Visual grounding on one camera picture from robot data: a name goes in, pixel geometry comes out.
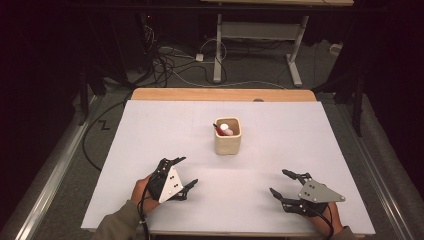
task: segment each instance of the white table leg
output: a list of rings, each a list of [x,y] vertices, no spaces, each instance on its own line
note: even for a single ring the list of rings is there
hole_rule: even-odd
[[[218,21],[216,24],[216,54],[215,54],[215,66],[213,70],[213,81],[215,83],[221,82],[221,64],[222,64],[222,56],[221,56],[221,35],[222,35],[222,14],[218,14]]]
[[[289,65],[293,83],[296,87],[302,87],[302,80],[300,79],[299,71],[297,70],[295,60],[297,52],[299,51],[300,44],[302,43],[303,34],[305,33],[306,24],[308,23],[308,18],[309,16],[304,16],[302,18],[302,23],[300,24],[296,40],[294,42],[293,53],[286,55],[287,64]]]

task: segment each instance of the robotic hand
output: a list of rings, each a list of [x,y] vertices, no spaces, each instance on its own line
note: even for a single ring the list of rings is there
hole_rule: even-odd
[[[194,187],[198,179],[191,181],[185,186],[182,185],[174,165],[184,159],[186,158],[181,157],[174,160],[164,158],[159,162],[147,184],[147,189],[154,200],[163,203],[167,200],[184,201],[187,199],[188,191]]]
[[[299,180],[303,185],[298,196],[300,199],[284,198],[279,192],[270,188],[272,195],[281,202],[283,209],[288,213],[297,213],[300,215],[315,217],[320,216],[328,206],[328,202],[343,202],[345,197],[336,193],[312,179],[309,173],[296,174],[283,169],[283,173],[293,180]]]

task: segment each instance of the human arm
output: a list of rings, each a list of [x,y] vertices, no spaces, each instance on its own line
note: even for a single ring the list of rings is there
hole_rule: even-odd
[[[131,199],[127,200],[124,206],[117,212],[107,215],[99,224],[92,240],[108,240],[108,239],[135,239],[137,226],[140,223],[140,215],[137,210],[137,204],[141,200],[143,190],[146,187],[150,176],[140,179],[136,182]],[[145,214],[153,211],[159,202],[150,197],[147,191],[143,212]]]
[[[336,203],[329,202],[328,207],[324,210],[322,215],[333,226],[334,233],[333,233],[333,236],[331,237],[331,240],[356,239],[356,237],[353,235],[351,229],[348,226],[343,227]],[[316,217],[305,217],[305,218],[308,219],[323,236],[327,237],[330,235],[330,227],[321,217],[316,216]]]

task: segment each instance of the white tabletop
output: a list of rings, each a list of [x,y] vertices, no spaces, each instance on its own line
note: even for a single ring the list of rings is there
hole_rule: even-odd
[[[214,152],[212,123],[237,117],[240,152]],[[134,183],[162,158],[176,165],[183,184],[199,179],[186,201],[168,201],[148,217],[152,234],[306,236],[303,217],[285,213],[269,191],[298,199],[302,185],[284,174],[309,172],[346,197],[343,224],[374,234],[368,213],[320,102],[128,101],[82,223],[94,230],[131,196]]]

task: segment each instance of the wooden table edge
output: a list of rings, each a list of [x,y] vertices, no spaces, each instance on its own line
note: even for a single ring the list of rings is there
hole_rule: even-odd
[[[210,89],[137,88],[131,100],[152,101],[265,101],[316,102],[314,93],[303,89]]]

